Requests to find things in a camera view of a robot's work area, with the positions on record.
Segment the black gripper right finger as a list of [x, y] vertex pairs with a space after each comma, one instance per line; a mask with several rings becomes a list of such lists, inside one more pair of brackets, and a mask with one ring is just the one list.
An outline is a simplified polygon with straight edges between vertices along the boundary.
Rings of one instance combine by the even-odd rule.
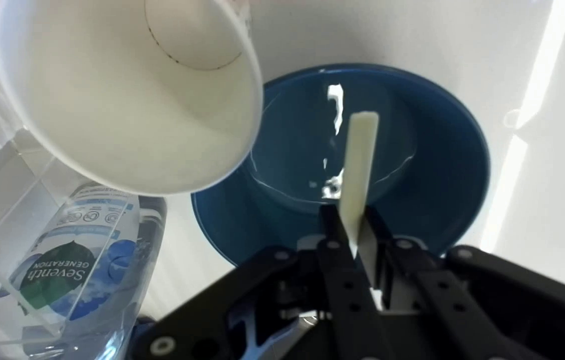
[[441, 360], [565, 360], [565, 285], [475, 247], [443, 256], [395, 236], [375, 209], [371, 287], [387, 313], [429, 321]]

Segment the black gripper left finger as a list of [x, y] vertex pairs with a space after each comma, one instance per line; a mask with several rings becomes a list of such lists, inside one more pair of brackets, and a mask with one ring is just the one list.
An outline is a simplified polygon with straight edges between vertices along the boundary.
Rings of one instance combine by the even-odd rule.
[[321, 222], [325, 234], [313, 248], [263, 248], [145, 330], [129, 360], [239, 360], [303, 313], [317, 314], [321, 339], [297, 341], [289, 359], [327, 351], [335, 360], [393, 360], [337, 209], [323, 206]]

